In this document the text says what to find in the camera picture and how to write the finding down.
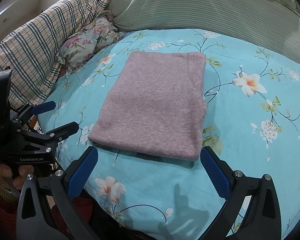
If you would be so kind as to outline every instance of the metal screw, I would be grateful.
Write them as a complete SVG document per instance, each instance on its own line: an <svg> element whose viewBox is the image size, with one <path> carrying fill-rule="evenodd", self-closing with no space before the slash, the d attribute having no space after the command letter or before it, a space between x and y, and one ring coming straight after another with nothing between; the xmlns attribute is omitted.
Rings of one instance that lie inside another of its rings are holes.
<svg viewBox="0 0 300 240"><path fill-rule="evenodd" d="M63 175L63 170L57 170L57 171L55 172L55 175L56 175L57 177L62 176L62 175Z"/></svg>
<svg viewBox="0 0 300 240"><path fill-rule="evenodd" d="M271 176L269 174L265 174L265 179L266 180L271 180Z"/></svg>
<svg viewBox="0 0 300 240"><path fill-rule="evenodd" d="M26 177L26 179L27 179L27 180L33 179L33 174L28 174L27 177Z"/></svg>
<svg viewBox="0 0 300 240"><path fill-rule="evenodd" d="M234 174L239 178L243 176L242 171L235 171Z"/></svg>

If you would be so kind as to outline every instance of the plaid blanket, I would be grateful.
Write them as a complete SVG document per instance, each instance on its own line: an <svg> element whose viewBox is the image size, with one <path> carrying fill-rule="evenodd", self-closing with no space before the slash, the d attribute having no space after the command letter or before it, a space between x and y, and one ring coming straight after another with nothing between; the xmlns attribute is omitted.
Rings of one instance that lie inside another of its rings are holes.
<svg viewBox="0 0 300 240"><path fill-rule="evenodd" d="M61 45L89 24L110 0L60 0L0 42L0 71L12 71L10 104L40 104L51 92L61 65Z"/></svg>

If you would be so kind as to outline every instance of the blue textured pad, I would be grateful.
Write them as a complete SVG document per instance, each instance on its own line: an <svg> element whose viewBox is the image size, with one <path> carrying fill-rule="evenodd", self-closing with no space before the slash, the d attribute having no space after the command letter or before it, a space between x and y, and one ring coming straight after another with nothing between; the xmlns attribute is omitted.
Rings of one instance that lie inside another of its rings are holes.
<svg viewBox="0 0 300 240"><path fill-rule="evenodd" d="M218 195L228 200L231 195L230 182L206 148L201 149L200 161Z"/></svg>
<svg viewBox="0 0 300 240"><path fill-rule="evenodd" d="M42 114L42 113L51 111L55 108L56 108L56 103L54 101L49 101L49 102L43 103L41 105L34 106L31 109L31 114L38 115L38 114Z"/></svg>
<svg viewBox="0 0 300 240"><path fill-rule="evenodd" d="M78 197L86 184L93 168L98 161L98 150L93 147L87 157L81 162L68 182L68 197L72 200Z"/></svg>

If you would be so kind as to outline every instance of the red clothing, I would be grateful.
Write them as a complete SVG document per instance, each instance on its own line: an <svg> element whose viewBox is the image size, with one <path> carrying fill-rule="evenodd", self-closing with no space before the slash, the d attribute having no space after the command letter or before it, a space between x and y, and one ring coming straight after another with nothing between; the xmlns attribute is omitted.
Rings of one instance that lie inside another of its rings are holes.
<svg viewBox="0 0 300 240"><path fill-rule="evenodd" d="M73 203L82 215L89 222L92 217L93 199L77 197L73 199ZM9 204L0 196L0 225L7 230L9 235L16 239L16 219L18 204ZM58 230L68 235L66 224L64 223L56 205L51 209L54 219L58 225Z"/></svg>

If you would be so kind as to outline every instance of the pink fabric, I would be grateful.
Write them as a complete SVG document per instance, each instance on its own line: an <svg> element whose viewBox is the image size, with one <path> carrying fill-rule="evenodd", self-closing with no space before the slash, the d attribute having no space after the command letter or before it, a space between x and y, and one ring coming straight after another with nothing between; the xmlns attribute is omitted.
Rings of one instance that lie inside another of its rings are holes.
<svg viewBox="0 0 300 240"><path fill-rule="evenodd" d="M202 146L206 57L134 51L88 138L98 146L197 160Z"/></svg>

